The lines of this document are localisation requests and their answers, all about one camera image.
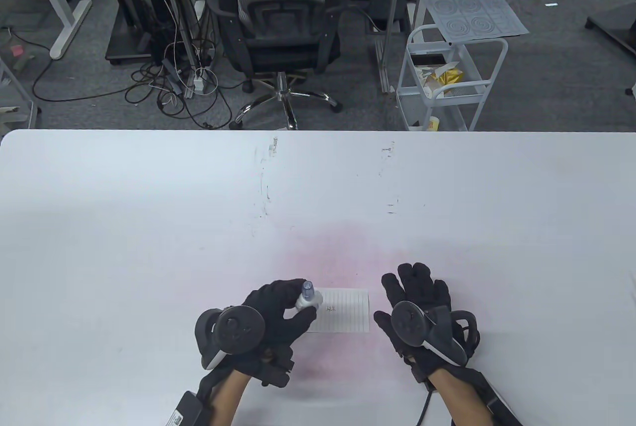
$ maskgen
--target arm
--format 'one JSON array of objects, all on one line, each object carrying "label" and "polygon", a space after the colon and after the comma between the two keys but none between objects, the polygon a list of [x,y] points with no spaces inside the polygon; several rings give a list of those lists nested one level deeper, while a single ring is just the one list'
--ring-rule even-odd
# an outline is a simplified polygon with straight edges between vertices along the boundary
[{"label": "arm", "polygon": [[210,401],[210,406],[214,412],[210,426],[230,426],[232,424],[249,380],[250,376],[239,371],[234,370],[230,373]]},{"label": "arm", "polygon": [[468,383],[443,368],[429,375],[457,426],[492,426],[492,416]]}]

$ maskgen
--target office chair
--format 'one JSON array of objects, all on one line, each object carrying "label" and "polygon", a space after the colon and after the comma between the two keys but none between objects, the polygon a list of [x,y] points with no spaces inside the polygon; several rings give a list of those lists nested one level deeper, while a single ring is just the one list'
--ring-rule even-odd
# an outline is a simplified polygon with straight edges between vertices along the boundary
[{"label": "office chair", "polygon": [[269,93],[243,106],[231,130],[243,127],[248,111],[269,101],[282,103],[287,129],[298,125],[291,99],[315,98],[326,101],[333,112],[341,103],[324,92],[293,89],[306,73],[323,73],[340,56],[338,22],[349,0],[206,0],[218,17],[221,41],[234,69],[247,81],[243,90],[253,90],[252,81]]}]

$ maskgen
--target desk leg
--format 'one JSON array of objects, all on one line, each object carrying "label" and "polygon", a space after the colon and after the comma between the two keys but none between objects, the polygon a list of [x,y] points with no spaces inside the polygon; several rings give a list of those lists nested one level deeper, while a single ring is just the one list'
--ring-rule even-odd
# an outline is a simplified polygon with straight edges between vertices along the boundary
[{"label": "desk leg", "polygon": [[60,32],[60,35],[55,40],[55,43],[51,47],[51,58],[59,60],[66,53],[66,49],[73,41],[75,34],[80,28],[81,23],[84,21],[90,6],[93,4],[91,0],[78,1],[75,10],[71,11],[69,3],[66,0],[49,0],[53,6],[57,17],[62,20],[64,28]]}]

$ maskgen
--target white device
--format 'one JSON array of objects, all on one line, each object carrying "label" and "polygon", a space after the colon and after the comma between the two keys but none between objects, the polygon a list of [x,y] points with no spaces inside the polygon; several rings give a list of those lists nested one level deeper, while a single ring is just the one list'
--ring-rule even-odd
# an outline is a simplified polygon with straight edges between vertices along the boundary
[{"label": "white device", "polygon": [[300,297],[296,300],[296,310],[300,312],[303,308],[309,306],[318,307],[322,305],[322,294],[318,290],[314,290],[314,285],[309,280],[303,283],[303,291],[300,293]]}]

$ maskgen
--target black glove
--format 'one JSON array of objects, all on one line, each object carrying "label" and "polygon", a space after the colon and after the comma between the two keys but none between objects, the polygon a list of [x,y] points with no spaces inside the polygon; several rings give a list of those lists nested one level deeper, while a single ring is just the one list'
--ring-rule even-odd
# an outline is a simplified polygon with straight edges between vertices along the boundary
[{"label": "black glove", "polygon": [[279,344],[291,345],[309,330],[309,325],[316,319],[315,307],[304,308],[291,319],[283,318],[286,309],[295,307],[305,281],[304,278],[276,280],[252,291],[243,302],[243,305],[258,310],[265,320],[262,346],[270,348]]},{"label": "black glove", "polygon": [[243,305],[258,310],[265,321],[263,339],[258,347],[248,353],[225,356],[218,370],[235,369],[261,379],[264,386],[272,383],[284,387],[287,384],[288,372],[294,365],[291,344],[307,332],[316,319],[316,308],[313,306],[302,309],[291,319],[283,318],[286,309],[295,307],[305,281],[304,278],[276,280],[253,290],[247,296]]},{"label": "black glove", "polygon": [[[448,310],[451,310],[448,286],[443,280],[433,282],[431,271],[426,265],[419,262],[413,266],[402,264],[397,268],[397,273],[402,280],[404,289],[400,286],[395,274],[386,273],[382,276],[382,285],[387,292],[391,307],[395,307],[402,300],[407,300],[415,303],[422,310],[441,305],[446,305]],[[398,334],[393,330],[391,316],[388,313],[375,312],[373,319],[387,334],[397,353],[404,358],[404,362],[411,367],[418,382],[421,383],[431,373],[448,364],[429,349],[422,346],[409,346],[400,340]],[[453,323],[453,338],[462,346],[466,344],[462,326],[457,322]]]}]

